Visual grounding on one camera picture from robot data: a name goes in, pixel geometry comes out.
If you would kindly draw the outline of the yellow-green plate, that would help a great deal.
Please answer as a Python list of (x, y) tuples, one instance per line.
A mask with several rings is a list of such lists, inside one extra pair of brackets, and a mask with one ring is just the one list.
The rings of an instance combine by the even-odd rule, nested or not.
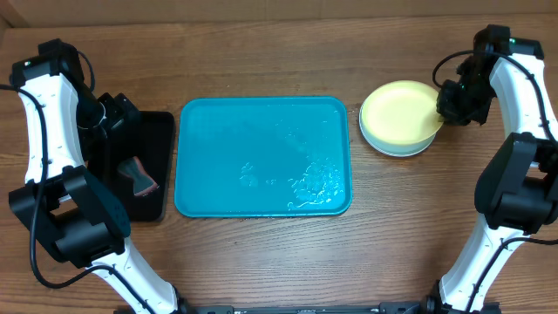
[(399, 80), (381, 85), (361, 106), (364, 130), (384, 143), (400, 146), (429, 140), (442, 127), (438, 92), (427, 84)]

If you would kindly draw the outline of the black and red sponge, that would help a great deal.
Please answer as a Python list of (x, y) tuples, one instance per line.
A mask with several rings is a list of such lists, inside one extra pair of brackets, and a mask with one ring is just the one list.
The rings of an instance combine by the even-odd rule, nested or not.
[(137, 156), (120, 162), (117, 171), (133, 182), (133, 194), (136, 197), (149, 195), (159, 188), (159, 184), (147, 173)]

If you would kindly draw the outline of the light blue plate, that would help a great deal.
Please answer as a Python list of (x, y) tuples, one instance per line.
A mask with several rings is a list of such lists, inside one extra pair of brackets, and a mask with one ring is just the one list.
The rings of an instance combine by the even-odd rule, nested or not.
[(425, 151), (434, 141), (436, 134), (432, 135), (426, 140), (422, 140), (419, 143), (399, 145), (399, 144), (389, 144), (375, 137), (367, 128), (364, 126), (364, 106), (361, 106), (358, 115), (358, 123), (360, 127), (361, 134), (364, 139), (368, 142), (370, 146), (376, 149), (381, 154), (389, 155), (391, 157), (405, 158), (413, 155), (417, 155)]

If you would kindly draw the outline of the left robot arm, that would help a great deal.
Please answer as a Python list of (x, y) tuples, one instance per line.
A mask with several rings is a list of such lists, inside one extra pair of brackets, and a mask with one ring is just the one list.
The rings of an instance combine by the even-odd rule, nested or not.
[(7, 89), (24, 105), (29, 162), (9, 194), (30, 249), (96, 275), (129, 313), (188, 313), (190, 305), (135, 248), (132, 222), (165, 214), (175, 120), (123, 94), (94, 94), (85, 54), (59, 39), (12, 66)]

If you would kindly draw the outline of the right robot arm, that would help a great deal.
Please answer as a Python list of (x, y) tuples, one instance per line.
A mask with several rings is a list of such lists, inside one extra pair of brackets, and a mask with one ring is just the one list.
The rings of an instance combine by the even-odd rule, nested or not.
[(544, 84), (536, 40), (489, 24), (463, 51), (458, 81), (439, 85), (437, 111), (448, 125), (484, 124), (498, 100), (506, 138), (480, 175), (473, 232), (457, 261), (412, 313), (498, 313), (486, 304), (510, 256), (557, 219), (557, 119)]

